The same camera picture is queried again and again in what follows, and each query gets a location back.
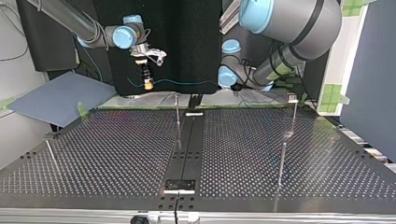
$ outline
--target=vertical post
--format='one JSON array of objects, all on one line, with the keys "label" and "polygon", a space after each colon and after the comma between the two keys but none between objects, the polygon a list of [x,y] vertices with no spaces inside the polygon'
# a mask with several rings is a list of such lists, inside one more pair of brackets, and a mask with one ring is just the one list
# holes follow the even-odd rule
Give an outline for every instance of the vertical post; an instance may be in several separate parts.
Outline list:
[{"label": "vertical post", "polygon": [[46,139],[47,148],[49,149],[50,156],[53,160],[56,160],[55,154],[53,154],[52,147],[50,145],[50,140]]},{"label": "vertical post", "polygon": [[180,129],[180,114],[178,111],[178,96],[177,93],[175,93],[175,106],[176,106],[176,113],[177,113],[177,127]]},{"label": "vertical post", "polygon": [[277,184],[279,186],[282,186],[282,176],[283,176],[283,167],[285,165],[286,147],[287,147],[287,143],[283,143],[282,150],[280,152],[279,178],[277,180]]}]

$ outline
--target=metal base plate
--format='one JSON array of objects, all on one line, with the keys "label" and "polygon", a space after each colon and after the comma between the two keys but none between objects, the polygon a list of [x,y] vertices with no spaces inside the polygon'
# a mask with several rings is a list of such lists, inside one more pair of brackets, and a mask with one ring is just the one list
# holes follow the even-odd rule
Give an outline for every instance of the metal base plate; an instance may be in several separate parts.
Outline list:
[{"label": "metal base plate", "polygon": [[[393,214],[396,175],[311,110],[96,111],[0,172],[0,207]],[[279,158],[287,139],[282,186]],[[195,194],[165,195],[169,179]]]}]

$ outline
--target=silver rod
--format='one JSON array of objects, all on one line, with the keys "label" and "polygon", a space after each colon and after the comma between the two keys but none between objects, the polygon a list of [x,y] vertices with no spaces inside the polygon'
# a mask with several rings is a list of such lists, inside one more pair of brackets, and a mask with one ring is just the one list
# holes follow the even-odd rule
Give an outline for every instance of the silver rod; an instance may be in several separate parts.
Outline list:
[{"label": "silver rod", "polygon": [[178,109],[178,96],[177,93],[175,93],[175,105],[176,105],[176,113],[177,113],[177,127],[180,129],[180,114],[179,114],[179,109]]},{"label": "silver rod", "polygon": [[81,39],[90,41],[96,37],[96,25],[92,18],[82,11],[72,7],[65,0],[27,0],[48,16],[59,22],[64,28],[78,35]]},{"label": "silver rod", "polygon": [[298,105],[298,103],[295,103],[295,104],[294,104],[293,124],[294,124],[294,121],[296,120],[296,114],[297,114],[297,105]]},{"label": "silver rod", "polygon": [[297,116],[297,106],[298,106],[298,102],[294,104],[293,123],[291,124],[291,131],[293,133],[294,133],[294,124],[295,124],[296,116]]},{"label": "silver rod", "polygon": [[286,146],[287,143],[283,143],[282,151],[280,152],[279,178],[277,180],[277,184],[279,186],[282,186],[283,167],[285,165],[285,157],[286,157]]},{"label": "silver rod", "polygon": [[49,154],[53,160],[56,160],[55,155],[53,154],[52,147],[50,146],[50,140],[46,140],[47,148],[49,149]]}]

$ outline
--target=green tape marker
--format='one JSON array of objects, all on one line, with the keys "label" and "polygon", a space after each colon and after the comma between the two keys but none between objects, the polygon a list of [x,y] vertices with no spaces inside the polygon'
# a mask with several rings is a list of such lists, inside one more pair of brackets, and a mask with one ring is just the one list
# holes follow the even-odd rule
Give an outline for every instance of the green tape marker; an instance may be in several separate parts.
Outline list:
[{"label": "green tape marker", "polygon": [[361,9],[366,5],[364,0],[346,0],[343,6],[343,16],[353,17],[361,14]]},{"label": "green tape marker", "polygon": [[[280,64],[280,65],[277,67],[276,71],[277,71],[280,75],[282,75],[282,76],[291,73],[291,69],[289,69],[284,63]],[[274,80],[277,80],[278,78],[279,78],[279,76],[278,76],[278,75],[275,73],[275,71],[274,71],[274,72],[272,72],[272,73],[270,74],[270,76],[267,77],[267,80],[269,80],[269,81],[274,81]]]},{"label": "green tape marker", "polygon": [[6,100],[0,101],[0,110],[7,110],[8,106],[14,103],[16,100],[17,98],[8,98]]},{"label": "green tape marker", "polygon": [[89,114],[82,102],[78,102],[78,113],[81,117],[86,117]]}]

